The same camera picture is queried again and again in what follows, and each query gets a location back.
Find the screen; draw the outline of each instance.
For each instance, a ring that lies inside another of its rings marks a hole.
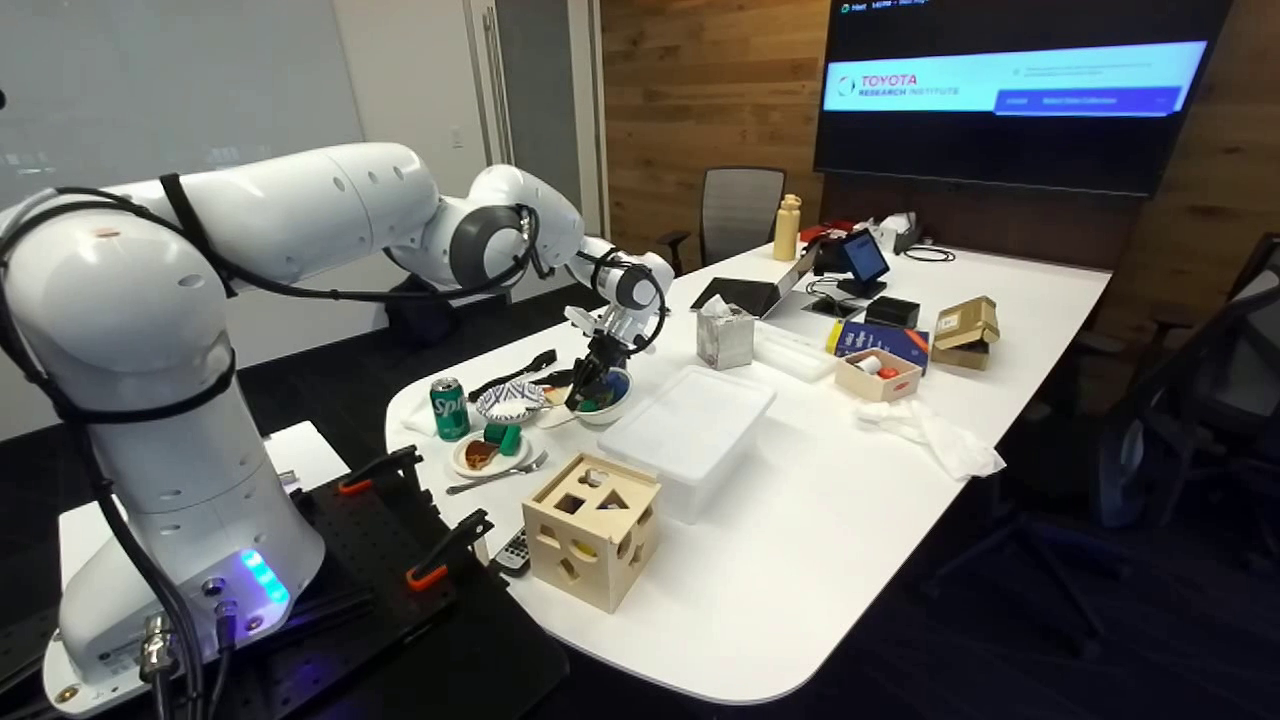
[[[887,271],[885,251],[869,232],[843,240],[843,260],[858,280],[878,280]]]
[[[838,0],[822,171],[1149,195],[1229,0]]]

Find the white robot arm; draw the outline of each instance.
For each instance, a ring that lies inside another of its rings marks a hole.
[[[6,351],[89,428],[134,537],[192,613],[201,658],[222,652],[227,617],[238,648],[274,634],[325,561],[238,388],[226,282],[287,289],[314,269],[390,251],[445,300],[474,304],[527,269],[564,269],[607,300],[585,368],[641,351],[673,282],[662,256],[590,240],[577,209],[538,175],[488,168],[451,201],[401,145],[49,193],[0,210],[0,229]],[[94,717],[144,690],[138,648],[154,617],[160,603],[120,544],[95,553],[67,583],[45,657],[56,709]]]

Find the wooden wall panel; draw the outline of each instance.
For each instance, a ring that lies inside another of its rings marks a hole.
[[[825,175],[811,168],[827,0],[599,0],[613,232],[653,248],[670,229],[698,229],[710,165],[775,165],[818,219]],[[1081,229],[1126,244],[1106,324],[1149,334],[1152,314],[1209,314],[1255,235],[1280,229],[1280,4],[1235,0],[1216,59],[1194,105],[1159,195],[1109,201],[959,186],[885,186],[827,181],[841,203],[913,201],[950,229],[1015,244]]]

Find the green object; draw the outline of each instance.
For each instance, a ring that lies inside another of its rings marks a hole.
[[[441,374],[433,385],[433,417],[435,417],[435,435],[441,439],[461,439],[474,433],[474,421],[468,421],[468,394],[463,394],[463,385],[451,380],[451,374]]]
[[[499,456],[518,456],[526,445],[522,422],[486,422],[486,445],[491,445]]]

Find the white table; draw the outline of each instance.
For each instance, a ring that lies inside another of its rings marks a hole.
[[[759,248],[679,274],[656,351],[634,361],[635,394],[698,365],[688,304],[710,274],[775,280],[780,271],[785,264]],[[1072,343],[1106,282],[1109,271],[979,251],[959,251],[957,264],[902,260],[887,293],[922,300],[923,326],[968,296],[992,296],[1003,326],[987,370],[933,368],[917,400],[995,445]],[[834,321],[803,311],[803,304],[809,296],[794,296],[771,324],[822,343]],[[539,347],[556,347],[567,365],[585,340],[556,324],[441,374],[481,385]],[[738,374],[775,388],[751,447],[698,523],[662,523],[662,546],[617,613],[534,576],[518,579],[514,594],[551,634],[629,677],[711,703],[766,703],[801,686],[827,658],[966,482],[945,475],[923,447],[859,433],[859,400],[843,394],[834,374],[803,385],[770,365]],[[390,402],[390,447],[419,445],[419,475],[445,520],[488,507],[497,546],[522,530],[522,499],[551,478],[567,456],[597,447],[597,433],[549,417],[549,428],[534,433],[551,451],[539,471],[445,496],[451,471],[445,466],[449,445],[433,435],[433,380],[410,385]]]

